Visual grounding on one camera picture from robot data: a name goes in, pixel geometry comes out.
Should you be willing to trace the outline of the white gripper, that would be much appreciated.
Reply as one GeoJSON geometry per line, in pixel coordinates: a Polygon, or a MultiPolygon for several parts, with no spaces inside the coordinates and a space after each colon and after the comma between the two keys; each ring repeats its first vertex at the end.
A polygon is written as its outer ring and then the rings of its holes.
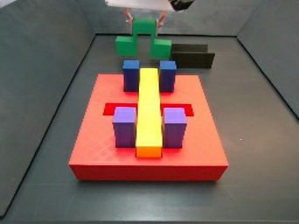
{"type": "Polygon", "coordinates": [[[133,17],[129,9],[160,11],[160,17],[156,19],[156,27],[164,25],[166,11],[186,10],[194,0],[105,0],[109,7],[124,8],[125,21],[132,25],[133,17]]]}

